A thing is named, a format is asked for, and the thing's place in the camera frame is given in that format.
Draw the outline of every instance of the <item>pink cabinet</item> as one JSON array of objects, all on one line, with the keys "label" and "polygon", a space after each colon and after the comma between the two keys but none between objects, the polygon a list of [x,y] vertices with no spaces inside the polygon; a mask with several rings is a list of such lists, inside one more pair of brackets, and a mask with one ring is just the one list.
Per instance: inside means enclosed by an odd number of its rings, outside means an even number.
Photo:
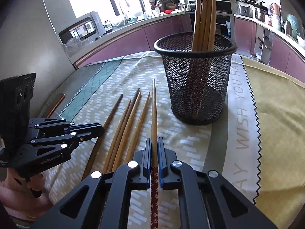
[{"label": "pink cabinet", "polygon": [[256,24],[252,21],[235,18],[235,42],[237,54],[250,56],[254,52]]},{"label": "pink cabinet", "polygon": [[290,50],[286,73],[305,83],[305,61],[292,49]]},{"label": "pink cabinet", "polygon": [[289,45],[287,45],[277,36],[274,36],[269,66],[278,69],[282,72],[286,72],[289,54]]},{"label": "pink cabinet", "polygon": [[118,39],[110,45],[83,61],[79,67],[89,63],[121,57],[133,53],[149,51],[144,29],[140,29],[125,37]]},{"label": "pink cabinet", "polygon": [[156,21],[148,26],[135,31],[133,33],[115,40],[108,46],[101,48],[98,52],[77,64],[78,67],[85,66],[86,64],[112,59],[120,56],[125,56],[138,52],[153,51],[154,43],[167,35],[173,33],[189,32],[192,30],[190,16],[175,15],[170,18],[165,18]]},{"label": "pink cabinet", "polygon": [[171,19],[165,19],[144,27],[144,31],[151,51],[154,50],[153,45],[158,39],[174,33]]}]

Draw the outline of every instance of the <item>screw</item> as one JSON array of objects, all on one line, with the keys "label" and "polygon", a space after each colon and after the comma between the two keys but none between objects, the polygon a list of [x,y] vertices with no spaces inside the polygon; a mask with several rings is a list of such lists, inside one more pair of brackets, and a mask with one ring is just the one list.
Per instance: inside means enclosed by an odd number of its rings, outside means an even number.
[{"label": "screw", "polygon": [[98,179],[101,175],[102,175],[102,173],[99,171],[94,171],[91,173],[91,177],[94,179]]},{"label": "screw", "polygon": [[209,171],[209,176],[213,178],[218,177],[218,172],[215,170],[211,170]]},{"label": "screw", "polygon": [[128,162],[127,165],[128,165],[129,168],[135,168],[135,167],[138,166],[138,162],[136,162],[136,161],[130,161],[130,162]]},{"label": "screw", "polygon": [[182,165],[182,163],[178,160],[172,162],[172,165],[175,166],[175,167],[180,167]]}]

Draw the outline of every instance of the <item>countertop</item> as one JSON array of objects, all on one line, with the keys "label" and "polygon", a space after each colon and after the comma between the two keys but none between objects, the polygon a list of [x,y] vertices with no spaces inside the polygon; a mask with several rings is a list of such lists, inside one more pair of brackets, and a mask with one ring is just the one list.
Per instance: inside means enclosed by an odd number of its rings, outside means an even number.
[{"label": "countertop", "polygon": [[267,28],[269,31],[273,32],[278,37],[280,37],[281,39],[286,41],[288,44],[290,44],[305,59],[305,50],[298,44],[298,42],[294,41],[292,38],[290,38],[289,36],[280,32],[279,30],[275,29],[274,27],[271,27],[268,24],[257,20],[256,18],[250,18],[250,17],[243,16],[243,15],[234,15],[234,17],[249,20],[249,21],[253,21],[256,24],[259,24],[259,25]]},{"label": "countertop", "polygon": [[118,29],[112,31],[111,33],[108,33],[108,34],[104,35],[103,37],[99,38],[98,40],[94,41],[92,44],[82,48],[79,52],[77,52],[76,54],[74,54],[73,56],[70,57],[70,61],[72,63],[75,63],[77,60],[79,60],[80,58],[82,58],[83,56],[85,56],[87,53],[91,52],[98,46],[104,44],[107,41],[110,41],[113,38],[118,37],[119,35],[121,35],[125,32],[131,31],[138,27],[142,27],[142,26],[152,23],[154,21],[162,20],[162,19],[169,18],[169,17],[176,16],[176,15],[183,15],[183,14],[185,14],[185,12],[159,15],[159,16],[149,17],[149,18],[146,18],[144,20],[141,20],[141,21],[129,24],[129,25],[122,26],[121,28],[118,28]]}]

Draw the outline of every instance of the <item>red bowl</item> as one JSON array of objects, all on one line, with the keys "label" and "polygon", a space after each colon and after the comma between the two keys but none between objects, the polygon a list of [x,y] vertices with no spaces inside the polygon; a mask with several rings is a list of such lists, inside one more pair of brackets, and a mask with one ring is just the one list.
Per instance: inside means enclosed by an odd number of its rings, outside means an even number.
[{"label": "red bowl", "polygon": [[163,12],[166,13],[166,14],[170,14],[173,11],[174,11],[174,9],[169,9],[169,10],[164,10]]}]

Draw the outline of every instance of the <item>black mesh basket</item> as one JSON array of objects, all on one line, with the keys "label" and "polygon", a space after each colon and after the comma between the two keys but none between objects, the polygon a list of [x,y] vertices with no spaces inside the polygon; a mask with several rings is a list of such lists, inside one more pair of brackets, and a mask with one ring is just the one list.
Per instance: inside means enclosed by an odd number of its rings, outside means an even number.
[{"label": "black mesh basket", "polygon": [[216,34],[214,51],[192,52],[192,40],[193,32],[172,34],[154,48],[162,55],[173,114],[184,123],[205,125],[222,113],[237,45]]}]

